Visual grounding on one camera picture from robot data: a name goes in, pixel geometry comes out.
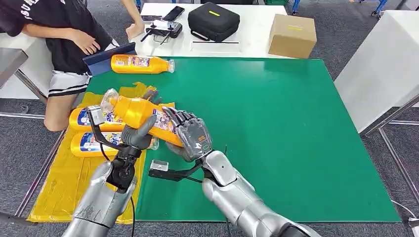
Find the white cable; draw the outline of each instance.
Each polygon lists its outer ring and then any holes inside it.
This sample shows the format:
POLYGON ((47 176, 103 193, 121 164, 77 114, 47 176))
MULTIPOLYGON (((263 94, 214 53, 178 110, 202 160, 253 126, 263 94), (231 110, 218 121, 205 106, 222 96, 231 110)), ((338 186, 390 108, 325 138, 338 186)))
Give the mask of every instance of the white cable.
POLYGON ((404 208, 404 209, 406 209, 415 219, 417 219, 416 218, 416 216, 413 214, 413 212, 411 211, 411 210, 409 210, 407 207, 405 207, 405 206, 403 206, 402 204, 400 204, 400 203, 398 203, 398 202, 396 202, 396 201, 394 201, 394 200, 391 200, 393 203, 395 203, 395 204, 397 204, 397 205, 399 205, 399 206, 401 206, 402 208, 404 208))

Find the blue chair leg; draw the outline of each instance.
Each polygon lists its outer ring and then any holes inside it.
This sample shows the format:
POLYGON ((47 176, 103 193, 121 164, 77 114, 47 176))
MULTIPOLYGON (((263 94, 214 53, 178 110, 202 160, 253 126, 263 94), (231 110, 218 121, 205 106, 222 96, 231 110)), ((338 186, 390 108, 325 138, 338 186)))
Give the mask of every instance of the blue chair leg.
POLYGON ((141 8, 141 0, 135 0, 138 10, 141 8))
POLYGON ((386 2, 387 2, 387 0, 380 0, 380 4, 377 6, 377 9, 375 11, 371 12, 371 15, 375 16, 378 13, 380 13, 381 10, 382 10, 382 7, 384 7, 386 2))
POLYGON ((294 0, 294 5, 293 5, 293 16, 295 16, 297 14, 297 8, 298 5, 300 4, 300 0, 294 0))

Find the yellow detergent bottle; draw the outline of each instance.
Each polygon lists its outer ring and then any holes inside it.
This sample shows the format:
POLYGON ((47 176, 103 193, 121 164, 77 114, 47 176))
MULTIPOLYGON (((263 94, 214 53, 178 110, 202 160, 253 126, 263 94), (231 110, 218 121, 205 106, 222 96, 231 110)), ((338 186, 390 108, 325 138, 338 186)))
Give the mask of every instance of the yellow detergent bottle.
POLYGON ((151 115, 157 116, 157 121, 148 132, 150 135, 182 147, 179 137, 174 132, 170 118, 163 112, 161 105, 141 98, 126 98, 119 96, 116 90, 109 89, 100 104, 102 111, 113 111, 128 126, 139 128, 151 115))
MULTIPOLYGON (((118 145, 122 142, 122 132, 102 132, 103 136, 109 142, 118 145)), ((157 150, 159 147, 159 140, 155 137, 151 139, 148 149, 157 150)), ((77 157, 101 157, 100 143, 94 138, 93 132, 81 132, 76 134, 71 141, 70 150, 73 155, 77 157)), ((107 156, 114 156, 118 150, 103 145, 103 151, 107 156)))
MULTIPOLYGON (((112 111, 103 113, 105 123, 100 125, 102 131, 122 131, 125 123, 122 119, 115 116, 112 111)), ((77 131, 91 131, 89 117, 87 116, 87 110, 85 108, 74 109, 69 117, 70 127, 77 131)))
POLYGON ((111 59, 112 70, 116 73, 158 74, 174 72, 174 61, 159 57, 141 57, 129 54, 115 54, 111 59))

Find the black t-shirt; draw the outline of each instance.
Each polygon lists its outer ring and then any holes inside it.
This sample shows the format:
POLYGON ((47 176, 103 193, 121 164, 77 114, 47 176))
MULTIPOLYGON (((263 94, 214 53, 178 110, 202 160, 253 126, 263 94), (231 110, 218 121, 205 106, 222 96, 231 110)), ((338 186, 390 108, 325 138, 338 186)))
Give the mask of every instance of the black t-shirt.
MULTIPOLYGON (((81 30, 96 39, 103 51, 112 38, 92 17, 81 0, 0 0, 0 28, 18 35, 25 24, 81 30)), ((83 51, 71 40, 45 39, 54 69, 82 74, 87 66, 83 51)))

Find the striped shorts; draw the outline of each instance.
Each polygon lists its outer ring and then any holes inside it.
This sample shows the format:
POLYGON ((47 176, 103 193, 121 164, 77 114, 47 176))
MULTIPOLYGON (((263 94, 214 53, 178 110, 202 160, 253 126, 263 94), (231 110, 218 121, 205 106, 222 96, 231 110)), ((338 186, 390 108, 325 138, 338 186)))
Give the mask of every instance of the striped shorts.
MULTIPOLYGON (((106 50, 118 47, 118 43, 113 39, 106 50)), ((48 97, 79 94, 86 91, 91 76, 87 73, 79 75, 77 73, 64 73, 52 71, 52 79, 49 85, 48 97)))

